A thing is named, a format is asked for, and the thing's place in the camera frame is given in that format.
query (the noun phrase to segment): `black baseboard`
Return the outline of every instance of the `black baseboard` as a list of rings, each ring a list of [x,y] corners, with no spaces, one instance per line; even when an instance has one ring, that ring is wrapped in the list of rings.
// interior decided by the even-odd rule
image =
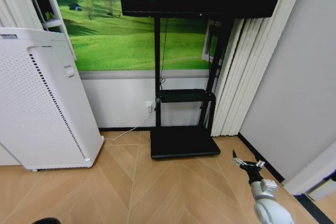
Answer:
[[[277,170],[244,138],[243,135],[239,132],[238,135],[239,139],[246,145],[246,147],[254,154],[256,160],[262,160],[265,161],[265,167],[269,170],[269,172],[274,176],[274,178],[279,181],[279,183],[282,183],[285,178],[282,177],[280,173],[278,173]]]
[[[294,196],[301,205],[314,217],[318,223],[333,224],[333,222],[304,194]]]
[[[133,129],[134,127],[114,127],[114,128],[98,128],[99,131],[129,131]],[[155,128],[155,126],[152,127],[137,127],[134,129],[134,131],[150,131],[151,129]]]

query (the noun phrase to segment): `tv stand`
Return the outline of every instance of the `tv stand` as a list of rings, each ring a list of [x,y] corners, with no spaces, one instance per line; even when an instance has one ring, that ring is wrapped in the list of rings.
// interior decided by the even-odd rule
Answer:
[[[155,37],[155,103],[156,127],[151,130],[151,157],[178,158],[218,155],[221,151],[211,137],[216,97],[212,92],[218,63],[227,46],[233,19],[222,22],[206,89],[160,90],[160,17],[154,18]],[[203,102],[196,126],[161,126],[161,103]],[[205,115],[209,105],[209,119],[205,127]]]

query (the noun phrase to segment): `white wall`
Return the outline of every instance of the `white wall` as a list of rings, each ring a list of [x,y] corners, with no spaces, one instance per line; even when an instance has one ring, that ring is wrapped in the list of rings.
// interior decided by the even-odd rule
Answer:
[[[297,0],[240,132],[285,179],[336,140],[335,0]]]
[[[134,127],[155,107],[154,79],[82,80],[98,127]],[[207,78],[169,78],[164,89],[205,89]],[[162,103],[163,126],[196,125],[200,102]],[[155,126],[155,112],[141,126]]]

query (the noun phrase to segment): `landscape wall mural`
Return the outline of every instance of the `landscape wall mural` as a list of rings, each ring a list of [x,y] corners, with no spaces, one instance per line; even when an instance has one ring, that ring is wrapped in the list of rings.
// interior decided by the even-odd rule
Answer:
[[[57,0],[80,71],[153,70],[154,19],[123,16],[120,0]],[[161,19],[161,51],[165,19]],[[206,20],[168,19],[164,69],[207,69]]]

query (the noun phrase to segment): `house in mural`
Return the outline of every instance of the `house in mural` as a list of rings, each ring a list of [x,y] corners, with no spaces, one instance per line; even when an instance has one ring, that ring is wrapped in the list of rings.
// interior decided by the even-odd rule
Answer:
[[[82,10],[82,7],[77,3],[69,4],[68,6],[69,10]]]

